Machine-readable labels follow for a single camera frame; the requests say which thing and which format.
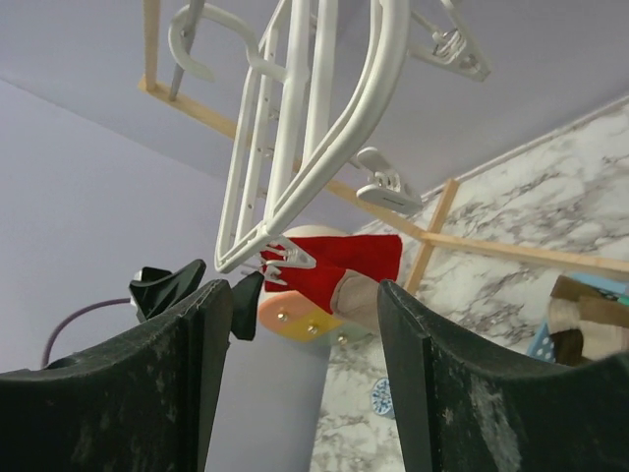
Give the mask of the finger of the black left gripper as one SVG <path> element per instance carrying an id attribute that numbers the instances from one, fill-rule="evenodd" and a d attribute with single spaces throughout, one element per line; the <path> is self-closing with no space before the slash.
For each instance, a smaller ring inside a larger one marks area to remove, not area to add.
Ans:
<path id="1" fill-rule="evenodd" d="M 194 293 L 200 286 L 206 264 L 197 259 L 172 272 L 145 266 L 129 284 L 129 291 L 137 317 L 144 323 Z"/>
<path id="2" fill-rule="evenodd" d="M 257 306 L 263 275 L 252 272 L 233 288 L 233 315 L 231 332 L 237 339 L 252 341 L 257 331 Z"/>

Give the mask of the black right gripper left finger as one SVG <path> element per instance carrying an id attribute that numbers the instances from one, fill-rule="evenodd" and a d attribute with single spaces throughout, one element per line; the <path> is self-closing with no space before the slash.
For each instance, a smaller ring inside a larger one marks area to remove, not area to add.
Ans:
<path id="1" fill-rule="evenodd" d="M 41 370 L 1 377 L 5 471 L 201 471 L 233 298 L 214 280 L 168 309 Z"/>

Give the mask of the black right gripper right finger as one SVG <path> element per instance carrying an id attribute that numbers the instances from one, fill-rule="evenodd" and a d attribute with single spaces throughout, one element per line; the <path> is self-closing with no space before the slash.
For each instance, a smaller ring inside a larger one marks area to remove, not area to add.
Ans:
<path id="1" fill-rule="evenodd" d="M 408 471 L 624 471 L 628 357 L 571 368 L 511 351 L 392 281 L 377 313 Z"/>

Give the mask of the red santa sock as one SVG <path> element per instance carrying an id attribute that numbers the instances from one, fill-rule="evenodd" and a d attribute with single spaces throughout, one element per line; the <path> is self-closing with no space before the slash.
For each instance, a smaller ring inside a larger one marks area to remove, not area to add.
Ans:
<path id="1" fill-rule="evenodd" d="M 333 313 L 333 293 L 349 275 L 363 275 L 375 282 L 395 280 L 403 250 L 396 234 L 292 237 L 291 242 L 315 258 L 313 268 L 283 267 L 281 284 L 267 280 L 267 292 L 296 290 L 328 314 Z"/>

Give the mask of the white plastic clip hanger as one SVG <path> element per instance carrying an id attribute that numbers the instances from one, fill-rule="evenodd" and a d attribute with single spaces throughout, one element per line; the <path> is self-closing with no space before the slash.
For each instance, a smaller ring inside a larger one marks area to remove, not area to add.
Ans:
<path id="1" fill-rule="evenodd" d="M 330 115 L 339 5 L 281 1 L 263 34 L 209 3 L 192 2 L 172 18 L 170 52 L 178 67 L 210 82 L 190 53 L 193 26 L 218 24 L 243 41 L 249 65 L 236 124 L 214 265 L 229 272 L 259 254 L 358 153 L 398 84 L 410 41 L 432 48 L 406 1 L 373 1 L 366 59 L 337 118 Z"/>

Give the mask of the red beige reindeer sock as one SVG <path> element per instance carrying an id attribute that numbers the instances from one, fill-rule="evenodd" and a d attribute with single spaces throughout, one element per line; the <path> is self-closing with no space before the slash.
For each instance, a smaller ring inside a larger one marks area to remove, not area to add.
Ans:
<path id="1" fill-rule="evenodd" d="M 348 270 L 333 290 L 330 307 L 332 314 L 345 322 L 360 325 L 379 334 L 377 293 L 379 283 L 366 275 Z"/>

